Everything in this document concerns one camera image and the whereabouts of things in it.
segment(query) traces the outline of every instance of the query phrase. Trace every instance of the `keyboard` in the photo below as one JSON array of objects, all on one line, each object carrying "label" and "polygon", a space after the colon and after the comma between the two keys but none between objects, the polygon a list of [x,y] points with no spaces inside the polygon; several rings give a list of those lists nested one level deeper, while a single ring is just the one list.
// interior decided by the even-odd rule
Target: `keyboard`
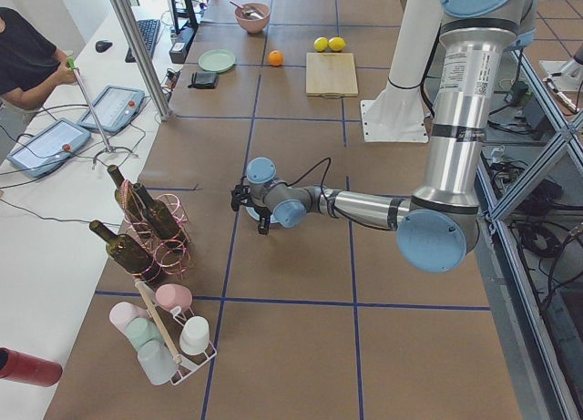
[{"label": "keyboard", "polygon": [[[154,48],[156,48],[156,43],[158,42],[158,30],[160,28],[159,19],[140,19],[137,21],[138,30],[142,34],[144,39],[144,44],[146,45],[146,50],[150,57],[154,56]],[[128,48],[128,53],[126,54],[126,62],[133,63],[136,58],[131,54],[131,48]]]}]

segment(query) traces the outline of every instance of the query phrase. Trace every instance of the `red thermos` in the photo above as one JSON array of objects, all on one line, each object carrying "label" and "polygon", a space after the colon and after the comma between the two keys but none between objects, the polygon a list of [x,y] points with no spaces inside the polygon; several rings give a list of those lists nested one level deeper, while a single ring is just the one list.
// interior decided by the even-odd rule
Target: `red thermos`
[{"label": "red thermos", "polygon": [[0,379],[51,386],[61,378],[61,364],[0,347]]}]

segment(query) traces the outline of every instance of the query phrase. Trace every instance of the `green glass bottle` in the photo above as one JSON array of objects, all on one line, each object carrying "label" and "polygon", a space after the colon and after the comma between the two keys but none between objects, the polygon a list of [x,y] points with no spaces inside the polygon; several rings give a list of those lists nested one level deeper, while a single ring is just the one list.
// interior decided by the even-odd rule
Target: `green glass bottle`
[{"label": "green glass bottle", "polygon": [[147,242],[152,236],[152,230],[148,224],[142,218],[142,212],[140,210],[141,201],[136,197],[132,184],[129,184],[129,191],[127,194],[126,206],[121,199],[121,185],[124,182],[124,176],[118,168],[118,165],[109,165],[107,167],[107,173],[116,184],[116,190],[114,191],[114,197],[118,202],[119,207],[123,210],[126,220],[131,222],[134,230],[138,234],[142,242]]},{"label": "green glass bottle", "polygon": [[134,183],[134,191],[139,199],[142,200],[144,205],[142,216],[148,222],[154,234],[163,241],[174,240],[174,242],[166,242],[167,247],[179,247],[180,244],[176,241],[181,242],[186,247],[188,244],[186,233],[178,225],[164,201],[154,200],[141,183]]},{"label": "green glass bottle", "polygon": [[156,287],[168,277],[152,256],[131,236],[125,233],[117,235],[99,220],[91,221],[89,229],[107,243],[107,254],[134,278]]}]

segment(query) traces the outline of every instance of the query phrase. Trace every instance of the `bowl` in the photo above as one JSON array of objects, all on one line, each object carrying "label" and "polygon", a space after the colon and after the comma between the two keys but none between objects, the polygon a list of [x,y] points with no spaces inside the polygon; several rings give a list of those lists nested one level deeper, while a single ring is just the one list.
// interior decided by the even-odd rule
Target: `bowl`
[{"label": "bowl", "polygon": [[245,3],[243,4],[243,7],[245,6],[255,7],[262,12],[265,17],[262,19],[248,18],[243,15],[242,9],[236,8],[235,17],[237,18],[237,22],[243,30],[247,31],[247,33],[259,33],[270,22],[271,10],[269,6],[261,3]]}]

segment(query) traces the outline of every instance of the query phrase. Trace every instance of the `computer mouse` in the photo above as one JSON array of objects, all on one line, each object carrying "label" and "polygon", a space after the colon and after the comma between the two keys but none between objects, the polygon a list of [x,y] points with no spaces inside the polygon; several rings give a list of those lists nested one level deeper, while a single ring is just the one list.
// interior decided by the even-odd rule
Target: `computer mouse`
[{"label": "computer mouse", "polygon": [[113,42],[110,42],[108,40],[98,40],[95,43],[95,50],[98,53],[103,53],[104,51],[107,51],[112,45]]}]

